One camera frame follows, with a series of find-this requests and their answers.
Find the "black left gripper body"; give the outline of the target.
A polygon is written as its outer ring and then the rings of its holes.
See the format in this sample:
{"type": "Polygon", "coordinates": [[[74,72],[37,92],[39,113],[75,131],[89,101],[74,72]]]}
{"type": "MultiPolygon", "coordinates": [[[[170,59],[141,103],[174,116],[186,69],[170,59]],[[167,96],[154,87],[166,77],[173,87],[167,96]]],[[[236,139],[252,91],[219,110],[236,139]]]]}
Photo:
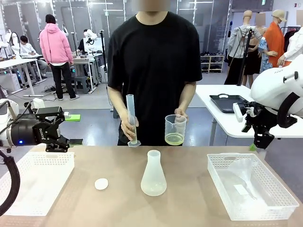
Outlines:
{"type": "Polygon", "coordinates": [[[19,119],[12,124],[10,138],[15,146],[32,146],[40,143],[51,144],[59,139],[60,120],[19,119]]]}

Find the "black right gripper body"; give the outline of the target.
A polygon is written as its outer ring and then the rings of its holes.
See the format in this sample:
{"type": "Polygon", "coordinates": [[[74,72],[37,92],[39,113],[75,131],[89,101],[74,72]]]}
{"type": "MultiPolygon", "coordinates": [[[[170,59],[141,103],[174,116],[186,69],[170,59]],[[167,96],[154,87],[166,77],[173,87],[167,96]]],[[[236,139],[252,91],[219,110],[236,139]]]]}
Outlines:
{"type": "Polygon", "coordinates": [[[255,117],[253,127],[266,127],[271,129],[277,125],[277,115],[259,103],[250,102],[245,104],[245,111],[246,114],[255,117]]]}

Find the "person's right hand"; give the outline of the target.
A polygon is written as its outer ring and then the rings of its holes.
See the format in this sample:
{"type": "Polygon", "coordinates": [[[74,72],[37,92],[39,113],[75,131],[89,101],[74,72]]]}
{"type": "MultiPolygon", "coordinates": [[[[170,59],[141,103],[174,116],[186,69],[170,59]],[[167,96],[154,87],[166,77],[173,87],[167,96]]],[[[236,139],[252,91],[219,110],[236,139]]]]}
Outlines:
{"type": "Polygon", "coordinates": [[[136,127],[139,126],[138,120],[135,117],[135,124],[131,125],[128,121],[128,117],[123,116],[121,118],[121,129],[124,135],[130,140],[133,141],[136,138],[136,127]]]}

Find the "person's left hand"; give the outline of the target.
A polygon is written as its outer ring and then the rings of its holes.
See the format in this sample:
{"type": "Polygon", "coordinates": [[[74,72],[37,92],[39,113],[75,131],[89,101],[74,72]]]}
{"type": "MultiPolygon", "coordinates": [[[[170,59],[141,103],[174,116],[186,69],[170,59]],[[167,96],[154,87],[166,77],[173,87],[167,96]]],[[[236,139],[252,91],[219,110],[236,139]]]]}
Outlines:
{"type": "Polygon", "coordinates": [[[185,110],[183,110],[182,108],[175,109],[174,114],[185,117],[188,122],[188,115],[186,114],[185,110]]]}

